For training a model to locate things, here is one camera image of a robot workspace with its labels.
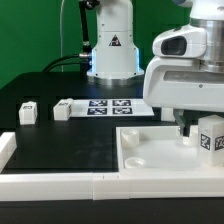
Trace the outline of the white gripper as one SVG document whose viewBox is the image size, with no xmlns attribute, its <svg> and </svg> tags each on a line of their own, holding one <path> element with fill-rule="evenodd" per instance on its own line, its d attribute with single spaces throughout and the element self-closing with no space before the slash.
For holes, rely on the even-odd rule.
<svg viewBox="0 0 224 224">
<path fill-rule="evenodd" d="M 224 74 L 204 72 L 194 59 L 155 56 L 148 64 L 143 99 L 151 107 L 173 108 L 182 136 L 185 110 L 224 112 Z"/>
</svg>

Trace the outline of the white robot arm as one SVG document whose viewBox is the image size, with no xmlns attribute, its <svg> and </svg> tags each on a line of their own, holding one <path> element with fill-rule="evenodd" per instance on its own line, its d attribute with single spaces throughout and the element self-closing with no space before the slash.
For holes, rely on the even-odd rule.
<svg viewBox="0 0 224 224">
<path fill-rule="evenodd" d="M 132 0 L 80 0 L 97 14 L 87 77 L 123 85 L 143 76 L 145 103 L 171 108 L 185 133 L 185 110 L 224 112 L 224 0 L 172 1 L 191 9 L 190 21 L 155 38 L 154 58 L 143 70 L 133 43 Z"/>
</svg>

